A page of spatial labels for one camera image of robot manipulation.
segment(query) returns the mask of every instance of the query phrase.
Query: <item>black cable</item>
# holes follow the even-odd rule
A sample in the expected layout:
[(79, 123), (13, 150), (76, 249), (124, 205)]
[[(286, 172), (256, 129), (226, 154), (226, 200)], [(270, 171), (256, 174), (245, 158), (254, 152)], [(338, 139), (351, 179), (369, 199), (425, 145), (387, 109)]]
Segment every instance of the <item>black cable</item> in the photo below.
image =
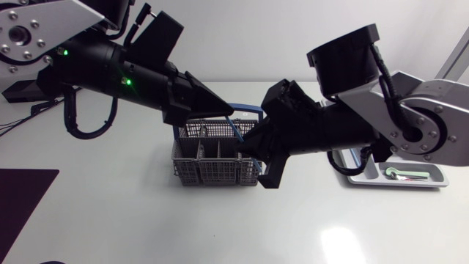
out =
[(0, 130), (4, 130), (4, 129), (8, 129), (8, 128), (11, 128), (13, 125), (9, 125), (9, 126), (6, 126), (4, 128), (0, 128)]
[(360, 151), (360, 166), (356, 169), (340, 167), (336, 161), (334, 161), (332, 151), (328, 151), (328, 160), (330, 165), (339, 173), (345, 176), (356, 176), (362, 173), (366, 165), (368, 164), (369, 156), (372, 154), (372, 149), (370, 147), (364, 147)]
[(42, 114), (43, 112), (45, 112), (45, 111), (47, 111), (47, 110), (50, 110), (50, 109), (52, 109), (52, 108), (58, 106), (58, 105), (59, 105), (61, 102), (63, 102), (63, 101), (64, 101), (63, 99), (60, 100), (60, 101), (57, 101), (54, 105), (52, 105), (52, 106), (50, 106), (50, 107), (48, 107), (48, 108), (46, 108), (46, 109), (43, 109), (43, 110), (37, 112), (37, 113), (34, 114), (34, 115), (30, 115), (29, 117), (23, 118), (23, 119), (20, 120), (18, 123), (7, 127), (8, 129), (7, 129), (6, 131), (3, 131), (2, 133), (0, 133), (0, 137), (3, 136), (4, 134), (10, 132), (10, 131), (13, 130), (14, 128), (17, 128), (19, 125), (25, 123), (26, 121), (30, 120), (31, 118), (36, 117), (37, 115)]
[(117, 40), (118, 38), (122, 37), (125, 33), (125, 30), (127, 30), (127, 25), (128, 25), (128, 20), (129, 20), (129, 14), (130, 14), (130, 2), (129, 5), (127, 6), (127, 10), (125, 10), (125, 15), (124, 15), (124, 21), (122, 22), (122, 25), (120, 27), (119, 33), (109, 35), (108, 39), (109, 40)]
[(132, 25), (130, 28), (129, 32), (127, 33), (127, 36), (125, 36), (124, 39), (124, 47), (128, 48), (130, 47), (130, 44), (132, 43), (132, 39), (135, 36), (135, 33), (137, 30), (139, 30), (140, 25), (144, 22), (144, 19), (148, 14), (150, 14), (152, 11), (152, 7), (148, 4), (145, 3), (144, 6), (141, 8), (139, 15), (137, 15), (137, 18), (135, 19), (135, 23)]
[(9, 122), (8, 124), (3, 124), (3, 125), (0, 125), (0, 126), (5, 126), (5, 125), (11, 125), (11, 124), (14, 124), (16, 122), (20, 122), (21, 120), (23, 119), (20, 119), (20, 120), (16, 120), (16, 121), (13, 121), (13, 122)]
[(72, 87), (65, 87), (64, 93), (64, 123), (67, 131), (77, 139), (94, 139), (104, 134), (111, 126), (117, 114), (117, 98), (112, 98), (112, 107), (109, 118), (104, 125), (90, 133), (82, 132), (76, 123), (76, 91)]
[(389, 115), (394, 124), (403, 131), (406, 139), (413, 140), (417, 136), (413, 133), (412, 126), (410, 125), (404, 109), (399, 105), (401, 95), (397, 94), (391, 74), (389, 74), (389, 70), (384, 63), (377, 46), (371, 44), (370, 49), (372, 51), (376, 65), (382, 74), (382, 77), (380, 77), (380, 86), (381, 90), (383, 91), (383, 95), (385, 96), (385, 102), (388, 107)]

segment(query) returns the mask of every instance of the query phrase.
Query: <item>green spoon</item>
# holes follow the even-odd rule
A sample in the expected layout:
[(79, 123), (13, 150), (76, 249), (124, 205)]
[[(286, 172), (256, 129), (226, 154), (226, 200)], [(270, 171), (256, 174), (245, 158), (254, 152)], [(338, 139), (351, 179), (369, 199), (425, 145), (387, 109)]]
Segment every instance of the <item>green spoon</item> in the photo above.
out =
[(422, 177), (422, 178), (430, 177), (430, 173), (428, 172), (405, 172), (405, 171), (400, 171), (393, 167), (389, 167), (385, 171), (387, 176), (391, 176), (392, 172), (394, 172), (396, 175), (399, 175), (399, 176), (416, 176), (416, 177)]

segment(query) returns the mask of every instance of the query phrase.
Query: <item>white wall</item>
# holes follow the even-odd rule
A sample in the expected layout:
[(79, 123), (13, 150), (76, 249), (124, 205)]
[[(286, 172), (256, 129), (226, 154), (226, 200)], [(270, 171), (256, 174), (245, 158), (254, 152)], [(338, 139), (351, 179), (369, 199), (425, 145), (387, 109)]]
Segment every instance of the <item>white wall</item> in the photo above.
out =
[(170, 60), (203, 81), (315, 81), (306, 53), (371, 23), (390, 70), (430, 79), (469, 26), (468, 0), (147, 1), (185, 26)]

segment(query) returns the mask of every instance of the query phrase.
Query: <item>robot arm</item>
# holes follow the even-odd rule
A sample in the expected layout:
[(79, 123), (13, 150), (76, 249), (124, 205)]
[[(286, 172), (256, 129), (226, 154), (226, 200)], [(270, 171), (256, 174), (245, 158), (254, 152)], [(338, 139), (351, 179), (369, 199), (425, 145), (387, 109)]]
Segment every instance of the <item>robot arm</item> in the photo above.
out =
[(279, 187), (291, 155), (352, 147), (365, 147), (362, 164), (370, 153), (375, 162), (395, 153), (410, 161), (469, 165), (469, 87), (389, 75), (373, 44), (377, 40), (370, 25), (308, 54), (332, 105), (315, 103), (294, 81), (268, 90), (262, 102), (267, 117), (237, 146), (267, 164), (259, 176), (265, 188)]
[[(124, 45), (107, 29), (124, 32), (132, 0), (0, 1), (0, 78), (39, 73), (37, 86), (51, 97), (64, 95), (65, 125), (80, 139), (104, 133), (117, 111), (117, 98), (163, 112), (163, 121), (182, 126), (187, 119), (230, 115), (231, 106), (189, 72), (167, 59), (183, 27), (145, 4)], [(148, 16), (151, 24), (133, 42)], [(99, 133), (82, 133), (75, 123), (73, 87), (112, 96), (109, 121)]]

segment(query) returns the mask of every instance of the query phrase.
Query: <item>black cylindrical motor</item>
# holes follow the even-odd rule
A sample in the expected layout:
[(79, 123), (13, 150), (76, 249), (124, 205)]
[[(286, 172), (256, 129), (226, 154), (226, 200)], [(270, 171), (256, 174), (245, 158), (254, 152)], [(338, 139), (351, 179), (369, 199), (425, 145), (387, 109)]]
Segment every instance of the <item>black cylindrical motor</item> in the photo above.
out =
[(375, 24), (332, 40), (308, 53), (324, 97), (367, 84), (379, 73), (370, 45), (380, 36)]

